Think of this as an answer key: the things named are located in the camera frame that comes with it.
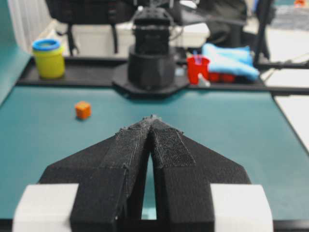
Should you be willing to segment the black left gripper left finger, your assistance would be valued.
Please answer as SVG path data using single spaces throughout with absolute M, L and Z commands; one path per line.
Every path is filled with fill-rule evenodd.
M 41 184 L 77 183 L 70 216 L 74 232 L 118 232 L 140 220 L 151 117 L 46 167 Z

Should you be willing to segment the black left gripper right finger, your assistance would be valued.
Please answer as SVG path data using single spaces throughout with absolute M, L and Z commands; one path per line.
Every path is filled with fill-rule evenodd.
M 158 119 L 149 137 L 160 227 L 165 232 L 214 231 L 210 184 L 250 184 L 244 167 Z

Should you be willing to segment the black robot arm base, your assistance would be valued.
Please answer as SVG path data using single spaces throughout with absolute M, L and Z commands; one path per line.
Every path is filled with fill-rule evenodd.
M 161 7 L 144 7 L 133 17 L 135 43 L 127 63 L 115 69 L 112 84 L 133 96 L 166 97 L 189 85 L 177 74 L 176 50 L 169 45 L 172 17 Z

